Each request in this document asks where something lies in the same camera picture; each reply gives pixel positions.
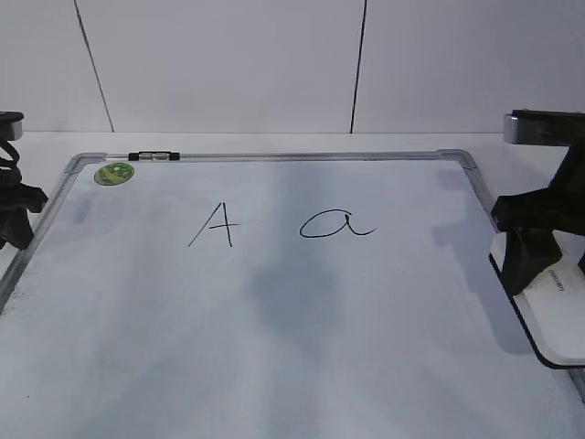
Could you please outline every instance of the black mount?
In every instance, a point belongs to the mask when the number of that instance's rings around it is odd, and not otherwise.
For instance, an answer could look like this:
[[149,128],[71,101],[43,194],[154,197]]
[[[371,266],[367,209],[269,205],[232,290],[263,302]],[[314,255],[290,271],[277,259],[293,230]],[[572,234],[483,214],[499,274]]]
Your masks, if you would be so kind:
[[[553,230],[585,235],[585,114],[514,110],[505,119],[505,140],[569,147],[547,188],[499,197],[492,210],[497,228],[506,232],[500,280],[516,295],[561,259]],[[580,267],[585,271],[585,255]]]
[[0,249],[7,242],[21,250],[28,247],[34,235],[27,209],[39,213],[48,200],[39,187],[21,183],[20,156],[8,143],[22,135],[24,117],[21,112],[0,112],[0,148],[10,156],[10,160],[0,157]]

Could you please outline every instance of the round sticker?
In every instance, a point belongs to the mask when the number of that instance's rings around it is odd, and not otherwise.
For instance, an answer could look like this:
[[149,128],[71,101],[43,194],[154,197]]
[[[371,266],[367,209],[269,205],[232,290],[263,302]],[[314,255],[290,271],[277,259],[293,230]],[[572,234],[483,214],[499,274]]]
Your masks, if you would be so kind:
[[134,168],[127,163],[110,163],[98,169],[93,179],[98,185],[116,186],[128,181],[134,175]]

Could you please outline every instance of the whiteboard surface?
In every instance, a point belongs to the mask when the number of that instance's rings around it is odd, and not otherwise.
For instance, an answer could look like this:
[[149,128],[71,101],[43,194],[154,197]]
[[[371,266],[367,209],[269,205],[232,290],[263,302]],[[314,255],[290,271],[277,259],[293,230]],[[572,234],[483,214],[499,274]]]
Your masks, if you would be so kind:
[[[454,162],[88,165],[0,316],[11,438],[577,438]],[[204,229],[225,203],[225,228]],[[348,228],[306,239],[327,209]],[[338,217],[322,216],[310,233]],[[208,226],[222,223],[214,216]]]

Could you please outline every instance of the black marker writing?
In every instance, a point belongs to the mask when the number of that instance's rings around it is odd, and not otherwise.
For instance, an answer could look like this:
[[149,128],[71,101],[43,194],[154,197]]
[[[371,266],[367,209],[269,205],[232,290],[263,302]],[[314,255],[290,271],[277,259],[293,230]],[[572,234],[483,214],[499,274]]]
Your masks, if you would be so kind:
[[203,226],[201,226],[201,229],[199,229],[199,231],[193,237],[193,239],[191,240],[191,242],[189,242],[189,244],[187,245],[187,247],[191,247],[191,245],[193,245],[193,243],[195,242],[195,240],[199,237],[199,235],[201,234],[201,232],[209,224],[209,222],[211,221],[211,219],[213,218],[213,216],[216,214],[216,212],[219,210],[219,208],[223,208],[223,219],[224,219],[224,223],[223,224],[219,224],[217,226],[210,226],[208,229],[209,230],[213,230],[213,229],[218,229],[220,227],[225,227],[226,228],[226,233],[228,234],[228,244],[229,244],[229,247],[233,247],[233,245],[231,245],[231,233],[229,232],[229,227],[230,226],[239,226],[239,224],[233,224],[233,223],[230,224],[228,222],[228,211],[226,210],[226,203],[219,203],[218,206],[215,209],[213,209],[213,212],[211,212],[211,215],[209,215],[209,218],[207,218],[207,221],[205,221],[205,223],[203,224]]
[[[334,230],[330,233],[325,233],[323,235],[308,235],[306,233],[303,232],[304,228],[307,227],[307,225],[309,225],[309,223],[311,221],[313,221],[314,219],[325,215],[325,214],[333,214],[334,212],[337,212],[337,215],[342,214],[344,215],[344,223],[341,225],[341,227],[339,227],[337,230]],[[301,236],[303,238],[326,238],[327,236],[333,236],[337,233],[339,233],[341,230],[343,230],[345,227],[348,227],[352,233],[354,233],[357,236],[366,236],[369,235],[370,233],[376,231],[376,229],[370,230],[370,231],[366,231],[364,233],[360,233],[358,231],[355,231],[354,228],[351,226],[350,222],[349,222],[349,217],[351,217],[352,213],[348,210],[343,210],[343,209],[329,209],[329,210],[324,210],[323,212],[319,212],[316,215],[313,215],[310,219],[308,219],[303,226],[301,227],[301,229],[299,230],[299,233],[301,234]]]

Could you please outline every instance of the whiteboard frame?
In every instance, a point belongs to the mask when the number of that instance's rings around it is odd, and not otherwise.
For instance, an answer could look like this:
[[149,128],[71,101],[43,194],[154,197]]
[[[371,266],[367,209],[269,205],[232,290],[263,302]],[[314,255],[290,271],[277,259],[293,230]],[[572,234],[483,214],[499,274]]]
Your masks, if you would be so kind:
[[[162,160],[157,159],[158,155],[152,155],[151,160],[140,160],[142,163],[160,163]],[[392,153],[322,153],[322,154],[181,154],[180,160],[177,163],[193,162],[256,162],[256,161],[386,161],[386,160],[446,160],[457,162],[463,169],[465,175],[469,179],[475,195],[478,197],[484,211],[491,221],[495,231],[495,223],[491,216],[491,209],[494,206],[494,198],[490,193],[487,185],[484,182],[482,174],[473,160],[472,156],[461,149],[440,149],[437,151],[427,152],[392,152]],[[31,241],[27,249],[16,254],[13,261],[10,263],[4,276],[0,280],[0,315],[4,309],[5,303],[10,298],[14,291],[17,282],[25,271],[28,263],[33,257],[39,243],[43,240],[48,228],[53,219],[59,212],[63,201],[68,195],[69,191],[75,184],[78,174],[83,167],[89,164],[99,164],[108,162],[129,162],[128,154],[105,154],[105,153],[86,153],[75,155],[63,171],[60,181],[55,190],[49,198],[48,204],[43,209],[43,212],[38,217],[37,222],[33,227],[35,237]],[[532,328],[529,330],[527,321],[534,320],[532,311],[528,307],[523,309],[522,303],[516,301],[515,298],[509,297],[510,303],[514,308],[518,319],[526,332],[526,336],[530,340],[532,348],[535,351],[538,359],[546,366],[554,369],[569,369],[573,368],[570,376],[575,382],[580,391],[581,397],[585,399],[585,373],[582,369],[575,369],[579,366],[572,366],[569,368],[561,367],[548,361],[539,351],[538,344],[533,339],[535,335]]]

